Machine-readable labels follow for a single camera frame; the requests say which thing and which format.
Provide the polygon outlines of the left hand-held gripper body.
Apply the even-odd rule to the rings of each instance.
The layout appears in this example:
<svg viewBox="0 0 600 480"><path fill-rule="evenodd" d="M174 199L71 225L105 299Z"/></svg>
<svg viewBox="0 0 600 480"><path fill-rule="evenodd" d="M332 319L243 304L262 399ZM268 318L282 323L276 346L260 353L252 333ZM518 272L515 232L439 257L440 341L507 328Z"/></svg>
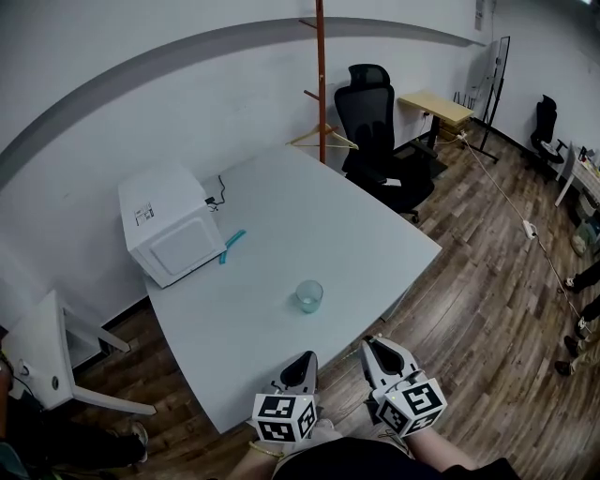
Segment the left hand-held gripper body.
<svg viewBox="0 0 600 480"><path fill-rule="evenodd" d="M251 425L266 443L300 443L318 420L318 387L267 385L254 399Z"/></svg>

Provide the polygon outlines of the clear glass cup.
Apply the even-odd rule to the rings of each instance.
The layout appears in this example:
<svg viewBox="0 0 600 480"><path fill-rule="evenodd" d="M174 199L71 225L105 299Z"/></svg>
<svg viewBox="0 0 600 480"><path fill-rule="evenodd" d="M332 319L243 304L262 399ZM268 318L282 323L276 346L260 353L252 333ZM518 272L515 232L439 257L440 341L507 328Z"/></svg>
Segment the clear glass cup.
<svg viewBox="0 0 600 480"><path fill-rule="evenodd" d="M323 286L316 280L304 280L295 290L297 306L306 314L317 311L323 300Z"/></svg>

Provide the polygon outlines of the person's left forearm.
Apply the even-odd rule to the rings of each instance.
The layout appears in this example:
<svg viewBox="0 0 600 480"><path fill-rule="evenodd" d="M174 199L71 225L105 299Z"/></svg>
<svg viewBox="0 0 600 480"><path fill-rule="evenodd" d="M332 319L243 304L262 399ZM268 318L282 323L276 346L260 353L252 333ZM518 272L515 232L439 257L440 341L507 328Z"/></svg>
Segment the person's left forearm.
<svg viewBox="0 0 600 480"><path fill-rule="evenodd" d="M285 444L278 442L249 441L249 449L235 465L226 480L271 480L284 457Z"/></svg>

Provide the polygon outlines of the person's right forearm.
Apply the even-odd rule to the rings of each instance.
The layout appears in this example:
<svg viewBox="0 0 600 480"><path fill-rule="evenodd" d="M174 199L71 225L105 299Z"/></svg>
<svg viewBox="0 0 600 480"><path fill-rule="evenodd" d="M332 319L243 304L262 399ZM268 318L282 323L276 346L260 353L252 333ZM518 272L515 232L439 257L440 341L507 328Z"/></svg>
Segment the person's right forearm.
<svg viewBox="0 0 600 480"><path fill-rule="evenodd" d="M467 454L431 427L406 437L405 443L416 460L440 472L444 480L461 480L479 469Z"/></svg>

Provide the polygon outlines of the white table leg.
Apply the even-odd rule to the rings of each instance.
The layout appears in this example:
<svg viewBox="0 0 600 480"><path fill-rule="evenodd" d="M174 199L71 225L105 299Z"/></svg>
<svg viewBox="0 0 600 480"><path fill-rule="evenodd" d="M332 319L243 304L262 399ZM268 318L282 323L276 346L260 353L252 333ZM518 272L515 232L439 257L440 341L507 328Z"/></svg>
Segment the white table leg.
<svg viewBox="0 0 600 480"><path fill-rule="evenodd" d="M405 290L398 299L382 314L381 320L383 322L388 322L391 318L393 318L401 305L402 301L406 297L408 290Z"/></svg>

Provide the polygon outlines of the person's black shirt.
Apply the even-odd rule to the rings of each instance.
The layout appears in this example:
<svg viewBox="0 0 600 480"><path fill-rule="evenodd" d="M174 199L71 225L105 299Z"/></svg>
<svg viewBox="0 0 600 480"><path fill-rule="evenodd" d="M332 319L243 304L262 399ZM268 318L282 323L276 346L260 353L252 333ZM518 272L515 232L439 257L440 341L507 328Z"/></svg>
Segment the person's black shirt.
<svg viewBox="0 0 600 480"><path fill-rule="evenodd" d="M273 480L520 480L508 461L476 470L455 465L442 472L385 442L341 438L311 447L280 466Z"/></svg>

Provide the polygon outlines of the teal bent tube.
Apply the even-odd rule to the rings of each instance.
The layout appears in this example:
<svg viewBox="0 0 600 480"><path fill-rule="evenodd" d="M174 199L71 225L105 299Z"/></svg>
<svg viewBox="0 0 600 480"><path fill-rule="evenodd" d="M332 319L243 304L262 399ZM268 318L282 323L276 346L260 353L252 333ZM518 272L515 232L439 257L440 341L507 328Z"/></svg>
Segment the teal bent tube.
<svg viewBox="0 0 600 480"><path fill-rule="evenodd" d="M218 263L225 264L227 261L227 256L230 248L233 246L235 242L237 242L240 238L242 238L247 233L246 230L241 229L237 233L235 233L229 240L225 242L225 250L219 255Z"/></svg>

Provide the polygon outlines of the white side table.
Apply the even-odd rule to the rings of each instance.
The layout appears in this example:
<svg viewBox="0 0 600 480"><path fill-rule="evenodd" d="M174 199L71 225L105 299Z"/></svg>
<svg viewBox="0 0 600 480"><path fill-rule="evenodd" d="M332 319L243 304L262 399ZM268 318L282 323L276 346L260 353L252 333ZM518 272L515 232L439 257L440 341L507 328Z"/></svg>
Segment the white side table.
<svg viewBox="0 0 600 480"><path fill-rule="evenodd" d="M12 395L30 391L46 410L71 400L123 413L153 415L152 405L111 397L76 384L68 348L68 333L79 343L93 338L127 353L127 342L100 326L86 322L68 310L57 292L49 292L18 320L2 340L7 360L14 367Z"/></svg>

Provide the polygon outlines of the cardboard boxes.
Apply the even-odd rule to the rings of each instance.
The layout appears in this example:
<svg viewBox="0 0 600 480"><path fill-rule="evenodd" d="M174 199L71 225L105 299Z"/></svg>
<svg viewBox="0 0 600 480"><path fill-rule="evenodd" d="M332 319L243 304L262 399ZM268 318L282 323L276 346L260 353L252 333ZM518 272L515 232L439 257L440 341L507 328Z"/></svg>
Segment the cardboard boxes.
<svg viewBox="0 0 600 480"><path fill-rule="evenodd" d="M468 131L470 123L470 118L467 118L466 120L457 124L451 124L442 120L440 123L438 137L446 142L454 141L463 131Z"/></svg>

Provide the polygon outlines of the black mesh office chair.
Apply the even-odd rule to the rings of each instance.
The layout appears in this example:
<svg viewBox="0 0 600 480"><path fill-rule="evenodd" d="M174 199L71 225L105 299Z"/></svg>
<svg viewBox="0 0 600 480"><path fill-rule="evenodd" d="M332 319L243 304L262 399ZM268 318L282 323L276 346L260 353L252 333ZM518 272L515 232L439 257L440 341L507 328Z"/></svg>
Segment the black mesh office chair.
<svg viewBox="0 0 600 480"><path fill-rule="evenodd" d="M358 146L344 160L345 178L418 223L416 207L434 190L431 164L437 153L419 141L396 146L395 91L383 67L356 64L349 72L350 84L334 94L347 139Z"/></svg>

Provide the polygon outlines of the small wooden top desk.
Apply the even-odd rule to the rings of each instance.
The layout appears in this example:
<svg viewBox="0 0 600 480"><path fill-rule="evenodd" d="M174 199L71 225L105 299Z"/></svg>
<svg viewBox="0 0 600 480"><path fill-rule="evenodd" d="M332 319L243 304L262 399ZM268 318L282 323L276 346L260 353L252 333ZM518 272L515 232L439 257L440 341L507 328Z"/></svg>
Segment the small wooden top desk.
<svg viewBox="0 0 600 480"><path fill-rule="evenodd" d="M401 95L397 101L403 106L412 107L432 116L427 148L433 150L441 123L451 127L462 125L473 116L473 110L454 101L437 96L428 90Z"/></svg>

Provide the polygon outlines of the cloth covered white table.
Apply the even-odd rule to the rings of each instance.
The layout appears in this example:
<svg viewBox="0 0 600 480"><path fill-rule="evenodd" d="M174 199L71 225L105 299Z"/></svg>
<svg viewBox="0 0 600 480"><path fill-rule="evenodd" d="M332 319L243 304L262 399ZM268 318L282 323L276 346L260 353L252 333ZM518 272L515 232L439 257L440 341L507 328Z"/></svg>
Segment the cloth covered white table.
<svg viewBox="0 0 600 480"><path fill-rule="evenodd" d="M564 164L559 168L555 177L556 181L565 178L566 182L562 187L554 205L558 207L567 190L571 187L574 180L577 180L600 204L600 171L589 160L580 160L582 148L576 143L569 143L568 151Z"/></svg>

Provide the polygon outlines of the black office chair with headrest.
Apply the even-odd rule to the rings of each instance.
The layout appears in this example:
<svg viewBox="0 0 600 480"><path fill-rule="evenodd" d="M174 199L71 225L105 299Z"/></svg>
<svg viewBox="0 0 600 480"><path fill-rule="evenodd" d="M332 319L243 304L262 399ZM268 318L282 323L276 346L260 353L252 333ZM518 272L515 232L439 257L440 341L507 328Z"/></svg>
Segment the black office chair with headrest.
<svg viewBox="0 0 600 480"><path fill-rule="evenodd" d="M526 158L526 169L534 169L542 175L545 184L550 180L551 165L563 165L564 158L561 150L566 144L558 140L553 143L554 128L557 120L557 104L554 99L547 95L536 104L535 129L530 136L531 150L528 150Z"/></svg>

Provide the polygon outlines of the black framed whiteboard stand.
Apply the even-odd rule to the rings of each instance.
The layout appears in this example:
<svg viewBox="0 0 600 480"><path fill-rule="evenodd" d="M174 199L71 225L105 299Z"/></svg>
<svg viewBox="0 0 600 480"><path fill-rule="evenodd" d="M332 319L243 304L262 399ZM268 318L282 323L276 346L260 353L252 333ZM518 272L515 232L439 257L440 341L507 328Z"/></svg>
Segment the black framed whiteboard stand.
<svg viewBox="0 0 600 480"><path fill-rule="evenodd" d="M470 101L469 108L473 111L479 101L479 95L487 92L485 108L477 121L484 128L484 136L479 147L474 150L491 158L495 164L499 158L486 151L486 143L493 127L493 121L498 110L503 91L504 76L511 37L504 36L493 40L486 48L477 54L469 68L466 93Z"/></svg>

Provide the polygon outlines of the wooden coat rack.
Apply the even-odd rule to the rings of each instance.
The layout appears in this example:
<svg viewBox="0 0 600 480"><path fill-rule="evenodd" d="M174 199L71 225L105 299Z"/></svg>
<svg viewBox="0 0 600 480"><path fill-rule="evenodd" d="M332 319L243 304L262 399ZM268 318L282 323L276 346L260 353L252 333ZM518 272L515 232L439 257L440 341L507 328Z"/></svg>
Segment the wooden coat rack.
<svg viewBox="0 0 600 480"><path fill-rule="evenodd" d="M305 94L315 98L319 103L319 161L326 163L326 67L325 67L325 33L324 33L324 9L323 0L315 0L315 21L299 19L299 22L316 30L317 58L318 58L318 94L312 95L306 91Z"/></svg>

